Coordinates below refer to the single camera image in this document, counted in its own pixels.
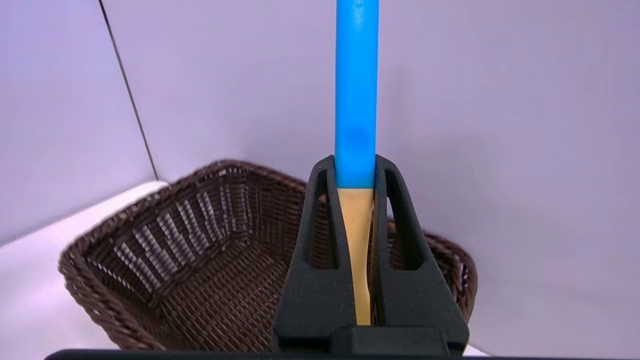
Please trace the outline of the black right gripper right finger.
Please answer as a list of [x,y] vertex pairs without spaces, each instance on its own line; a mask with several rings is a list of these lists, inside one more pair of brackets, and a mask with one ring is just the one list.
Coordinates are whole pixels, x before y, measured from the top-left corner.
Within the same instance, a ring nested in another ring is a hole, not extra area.
[[[387,246],[391,205],[407,269],[393,266]],[[398,167],[377,155],[372,229],[371,353],[463,353],[469,328],[419,224]]]

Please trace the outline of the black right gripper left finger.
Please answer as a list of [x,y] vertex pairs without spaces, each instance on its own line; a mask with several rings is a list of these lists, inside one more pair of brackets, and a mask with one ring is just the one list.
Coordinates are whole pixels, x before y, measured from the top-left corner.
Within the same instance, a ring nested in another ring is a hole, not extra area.
[[[311,170],[293,256],[272,326],[275,351],[330,351],[333,334],[356,324],[354,282],[345,221],[329,155]],[[326,196],[334,268],[313,266],[313,232],[320,196]]]

